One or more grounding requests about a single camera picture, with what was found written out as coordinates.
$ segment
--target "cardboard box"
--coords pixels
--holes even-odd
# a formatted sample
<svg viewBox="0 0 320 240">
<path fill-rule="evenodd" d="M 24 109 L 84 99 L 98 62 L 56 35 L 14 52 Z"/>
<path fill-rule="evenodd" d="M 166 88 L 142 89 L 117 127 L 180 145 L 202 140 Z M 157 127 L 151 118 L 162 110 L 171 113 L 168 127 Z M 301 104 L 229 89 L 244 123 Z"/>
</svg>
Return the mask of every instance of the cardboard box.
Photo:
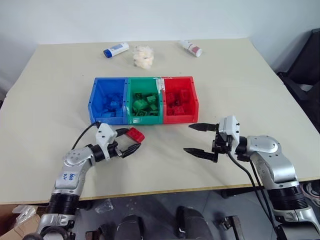
<svg viewBox="0 0 320 240">
<path fill-rule="evenodd" d="M 8 232 L 19 214 L 13 214 L 12 210 L 18 205 L 0 205 L 0 236 Z"/>
<path fill-rule="evenodd" d="M 0 236 L 0 240 L 21 240 L 25 235 L 34 233 L 39 225 L 40 217 L 33 215 L 25 222 Z"/>
</svg>

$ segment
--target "plastic bottle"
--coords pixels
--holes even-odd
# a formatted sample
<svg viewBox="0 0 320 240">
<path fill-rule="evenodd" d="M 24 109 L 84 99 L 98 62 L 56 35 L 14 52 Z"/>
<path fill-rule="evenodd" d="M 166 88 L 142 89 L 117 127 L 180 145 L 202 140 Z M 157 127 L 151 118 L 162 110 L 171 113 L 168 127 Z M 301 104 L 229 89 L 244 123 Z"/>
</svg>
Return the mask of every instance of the plastic bottle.
<svg viewBox="0 0 320 240">
<path fill-rule="evenodd" d="M 186 49 L 188 52 L 192 53 L 196 57 L 200 57 L 202 54 L 202 49 L 198 47 L 197 45 L 194 45 L 192 42 L 188 40 L 181 40 L 179 41 L 179 44 Z"/>
<path fill-rule="evenodd" d="M 123 53 L 124 51 L 127 51 L 129 49 L 129 45 L 126 42 L 119 43 L 115 46 L 112 46 L 106 50 L 103 51 L 104 55 L 107 58 L 112 58 L 115 55 L 118 55 L 120 53 Z"/>
</svg>

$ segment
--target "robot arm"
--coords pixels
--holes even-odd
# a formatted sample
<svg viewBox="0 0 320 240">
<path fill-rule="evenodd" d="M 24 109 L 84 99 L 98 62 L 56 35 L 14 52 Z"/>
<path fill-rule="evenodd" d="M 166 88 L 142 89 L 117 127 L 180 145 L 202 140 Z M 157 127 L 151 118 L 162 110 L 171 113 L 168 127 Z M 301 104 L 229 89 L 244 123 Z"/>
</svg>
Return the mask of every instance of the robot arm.
<svg viewBox="0 0 320 240">
<path fill-rule="evenodd" d="M 296 238 L 294 232 L 320 239 L 320 225 L 315 213 L 305 200 L 293 164 L 282 154 L 280 143 L 270 136 L 239 136 L 239 123 L 234 116 L 223 118 L 218 124 L 195 123 L 189 126 L 198 131 L 216 131 L 212 152 L 197 148 L 184 150 L 198 158 L 218 161 L 219 154 L 233 153 L 239 161 L 252 161 L 268 192 L 281 239 Z"/>
<path fill-rule="evenodd" d="M 26 235 L 23 240 L 41 240 L 48 233 L 59 234 L 64 240 L 75 239 L 75 234 L 69 229 L 75 224 L 75 213 L 87 171 L 102 160 L 108 161 L 114 156 L 125 158 L 134 153 L 141 143 L 121 151 L 115 141 L 128 130 L 121 128 L 114 131 L 108 124 L 101 123 L 95 135 L 96 145 L 73 149 L 62 158 L 63 167 L 55 181 L 46 214 L 41 216 L 36 233 Z"/>
</svg>

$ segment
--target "black cable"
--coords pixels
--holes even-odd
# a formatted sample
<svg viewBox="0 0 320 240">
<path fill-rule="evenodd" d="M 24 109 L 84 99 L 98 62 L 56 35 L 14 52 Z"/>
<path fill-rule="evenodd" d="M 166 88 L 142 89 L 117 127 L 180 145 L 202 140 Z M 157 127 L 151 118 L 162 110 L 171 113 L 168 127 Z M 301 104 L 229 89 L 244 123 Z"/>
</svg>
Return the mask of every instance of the black cable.
<svg viewBox="0 0 320 240">
<path fill-rule="evenodd" d="M 256 197 L 258 198 L 258 201 L 259 201 L 259 203 L 260 203 L 260 205 L 261 205 L 261 207 L 262 207 L 265 215 L 268 217 L 269 221 L 271 222 L 271 217 L 272 217 L 272 216 L 269 216 L 269 215 L 268 215 L 268 213 L 267 213 L 267 211 L 266 211 L 266 209 L 265 209 L 265 207 L 264 207 L 264 205 L 263 205 L 263 202 L 262 202 L 262 200 L 261 200 L 261 198 L 260 198 L 260 196 L 259 196 L 259 194 L 258 194 L 257 187 L 256 187 L 256 185 L 255 185 L 255 182 L 254 182 L 254 180 L 253 180 L 250 172 L 249 172 L 244 166 L 242 166 L 241 164 L 239 164 L 239 163 L 237 162 L 237 160 L 232 156 L 232 154 L 231 154 L 230 151 L 228 151 L 227 154 L 228 154 L 229 158 L 231 159 L 231 161 L 232 161 L 235 165 L 237 165 L 239 168 L 241 168 L 243 171 L 245 171 L 245 173 L 248 175 L 248 177 L 249 177 L 249 179 L 250 179 L 250 182 L 251 182 L 251 184 L 252 184 L 253 190 L 254 190 L 254 192 L 255 192 L 255 195 L 256 195 Z"/>
<path fill-rule="evenodd" d="M 94 123 L 91 123 L 78 137 L 78 139 L 75 141 L 73 147 L 71 148 L 71 150 L 75 149 L 75 147 L 77 146 L 78 142 L 80 141 L 80 139 L 85 135 L 85 133 L 94 125 L 98 126 L 99 122 L 96 121 Z"/>
<path fill-rule="evenodd" d="M 275 229 L 276 225 L 275 225 L 275 222 L 274 222 L 274 218 L 272 217 L 271 208 L 270 208 L 269 202 L 268 202 L 268 200 L 267 200 L 265 191 L 264 191 L 264 189 L 263 189 L 262 186 L 261 186 L 261 183 L 260 183 L 260 180 L 259 180 L 259 178 L 258 178 L 258 174 L 257 174 L 257 171 L 256 171 L 256 169 L 255 169 L 255 166 L 254 166 L 253 162 L 252 162 L 251 160 L 250 160 L 249 162 L 250 162 L 250 165 L 251 165 L 251 168 L 252 168 L 254 177 L 255 177 L 258 185 L 259 185 L 259 188 L 260 188 L 261 194 L 262 194 L 262 196 L 263 196 L 263 199 L 264 199 L 266 208 L 267 208 L 267 210 L 268 210 L 269 220 L 270 220 L 270 222 L 271 222 L 271 224 L 272 224 L 273 229 Z"/>
</svg>

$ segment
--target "green bin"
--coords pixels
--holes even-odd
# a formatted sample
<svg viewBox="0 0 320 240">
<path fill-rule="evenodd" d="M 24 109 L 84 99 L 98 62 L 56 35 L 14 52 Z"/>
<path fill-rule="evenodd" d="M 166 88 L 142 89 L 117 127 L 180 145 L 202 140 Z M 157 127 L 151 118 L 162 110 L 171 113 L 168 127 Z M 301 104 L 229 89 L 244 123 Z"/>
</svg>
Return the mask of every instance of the green bin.
<svg viewBox="0 0 320 240">
<path fill-rule="evenodd" d="M 150 125 L 163 123 L 164 105 L 160 82 L 161 77 L 128 78 L 126 93 L 128 124 Z M 156 101 L 149 103 L 148 100 L 154 99 L 152 96 L 156 97 Z"/>
</svg>

